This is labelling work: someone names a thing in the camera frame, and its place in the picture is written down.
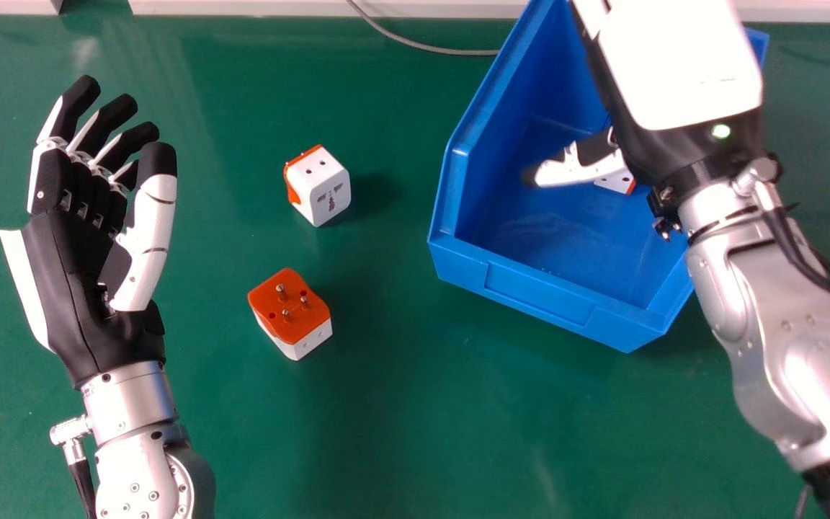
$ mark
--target green table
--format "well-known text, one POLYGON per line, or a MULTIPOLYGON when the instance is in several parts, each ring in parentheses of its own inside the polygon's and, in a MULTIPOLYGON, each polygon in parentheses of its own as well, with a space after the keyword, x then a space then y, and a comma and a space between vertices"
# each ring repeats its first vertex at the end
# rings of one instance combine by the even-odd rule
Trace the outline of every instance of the green table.
MULTIPOLYGON (((485 47, 512 23, 390 25, 485 47)), ((762 29, 767 142, 830 256, 830 27, 762 29)), ((436 279, 425 237, 440 162, 490 62, 404 48, 356 19, 134 19, 113 3, 0 17, 0 228, 26 221, 33 138, 82 73, 103 101, 132 93, 138 120, 178 148, 156 299, 218 517, 790 516, 800 480, 735 408, 694 300, 623 355, 436 279), (354 200, 314 229, 281 167, 318 142, 352 172, 354 200), (285 266, 335 324, 300 363, 245 298, 285 266)), ((47 433, 82 410, 0 249, 0 517, 81 516, 47 433)))

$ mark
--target robotic hand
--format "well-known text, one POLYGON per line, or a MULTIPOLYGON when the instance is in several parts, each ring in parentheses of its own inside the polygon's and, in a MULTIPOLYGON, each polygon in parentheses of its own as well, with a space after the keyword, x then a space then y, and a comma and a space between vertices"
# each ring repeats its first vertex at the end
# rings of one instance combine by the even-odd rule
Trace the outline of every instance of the robotic hand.
POLYGON ((731 359, 738 409, 830 516, 830 269, 777 196, 761 73, 737 14, 727 0, 572 7, 610 140, 652 187, 656 230, 686 233, 685 262, 731 359))
POLYGON ((107 142, 136 113, 126 94, 77 133, 100 92, 82 76, 57 99, 32 154, 30 220, 0 231, 30 329, 63 361, 85 403, 86 414, 53 427, 50 440, 63 447, 89 519, 206 519, 213 474, 175 423, 165 331, 151 301, 171 237, 175 151, 154 142, 152 123, 107 142), (89 433, 98 445, 97 495, 81 442, 89 433))

